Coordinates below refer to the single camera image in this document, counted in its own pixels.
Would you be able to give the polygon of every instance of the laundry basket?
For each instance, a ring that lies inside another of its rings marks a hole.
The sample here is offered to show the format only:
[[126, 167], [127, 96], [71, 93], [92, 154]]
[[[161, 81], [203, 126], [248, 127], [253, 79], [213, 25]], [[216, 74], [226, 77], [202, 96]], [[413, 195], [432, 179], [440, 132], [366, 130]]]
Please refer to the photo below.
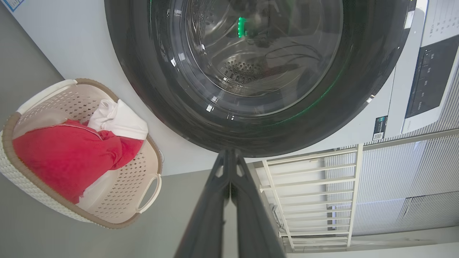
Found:
[[[107, 228], [122, 228], [133, 223], [156, 199], [161, 189], [161, 154], [150, 136], [136, 157], [113, 171], [110, 185], [99, 189], [90, 204], [80, 208], [42, 182], [17, 157], [12, 144], [15, 126], [50, 109], [66, 112], [72, 120], [84, 123], [102, 99], [115, 102], [118, 97], [104, 85], [90, 79], [65, 80], [41, 91], [12, 114], [0, 132], [0, 172], [37, 201], [73, 219]], [[152, 197], [140, 208], [154, 180]]]

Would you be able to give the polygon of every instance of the qr code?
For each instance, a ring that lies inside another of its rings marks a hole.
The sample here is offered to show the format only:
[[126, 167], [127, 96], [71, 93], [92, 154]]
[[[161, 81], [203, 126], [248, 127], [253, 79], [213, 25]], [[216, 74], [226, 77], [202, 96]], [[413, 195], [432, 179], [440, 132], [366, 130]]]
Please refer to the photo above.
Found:
[[380, 140], [382, 139], [383, 135], [384, 135], [384, 132], [373, 134], [373, 140]]

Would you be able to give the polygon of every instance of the black label sticker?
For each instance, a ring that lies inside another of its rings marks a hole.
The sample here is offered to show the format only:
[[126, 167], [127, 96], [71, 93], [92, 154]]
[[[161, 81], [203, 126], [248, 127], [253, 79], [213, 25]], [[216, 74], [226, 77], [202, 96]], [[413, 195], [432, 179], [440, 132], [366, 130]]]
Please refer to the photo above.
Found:
[[387, 116], [377, 118], [375, 121], [375, 130], [373, 132], [373, 140], [381, 140], [384, 138], [386, 131]]

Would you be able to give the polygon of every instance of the gray floor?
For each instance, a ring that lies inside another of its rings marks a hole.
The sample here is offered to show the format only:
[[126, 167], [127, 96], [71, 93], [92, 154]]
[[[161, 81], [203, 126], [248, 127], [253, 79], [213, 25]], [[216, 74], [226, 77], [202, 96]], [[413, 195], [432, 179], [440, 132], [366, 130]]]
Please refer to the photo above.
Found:
[[[0, 121], [63, 78], [0, 4]], [[163, 178], [156, 202], [132, 226], [108, 230], [34, 200], [0, 174], [0, 258], [169, 258], [208, 171]]]

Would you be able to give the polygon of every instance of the washing machine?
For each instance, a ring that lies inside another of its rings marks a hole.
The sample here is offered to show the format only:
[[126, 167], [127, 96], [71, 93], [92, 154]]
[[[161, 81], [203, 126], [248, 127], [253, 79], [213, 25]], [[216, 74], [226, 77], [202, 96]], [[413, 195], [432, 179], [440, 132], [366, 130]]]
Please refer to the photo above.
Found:
[[3, 1], [65, 78], [147, 121], [164, 174], [419, 129], [457, 70], [454, 0]]

